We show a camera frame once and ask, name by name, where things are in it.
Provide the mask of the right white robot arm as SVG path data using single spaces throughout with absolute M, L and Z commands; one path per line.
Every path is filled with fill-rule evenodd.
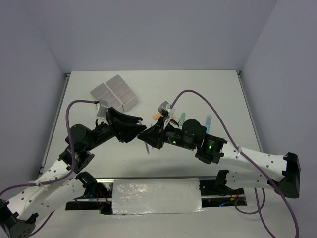
M 163 119 L 159 119 L 138 135 L 138 139 L 156 149 L 170 144 L 195 151 L 195 157 L 205 164 L 245 169 L 245 172 L 232 169 L 217 172 L 214 185 L 221 194 L 253 187 L 273 189 L 286 198 L 299 198 L 301 169 L 298 156 L 294 153 L 270 155 L 243 147 L 235 148 L 225 139 L 208 134 L 206 127 L 195 119 L 185 121 L 182 127 L 165 125 Z

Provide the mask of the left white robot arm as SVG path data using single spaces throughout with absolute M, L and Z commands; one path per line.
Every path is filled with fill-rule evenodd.
M 69 128 L 68 147 L 35 182 L 9 200 L 0 201 L 0 225 L 10 238 L 28 238 L 43 218 L 70 200 L 93 197 L 98 182 L 83 169 L 94 158 L 91 150 L 116 137 L 128 143 L 146 129 L 142 118 L 110 107 L 105 122 L 91 130 L 82 124 Z

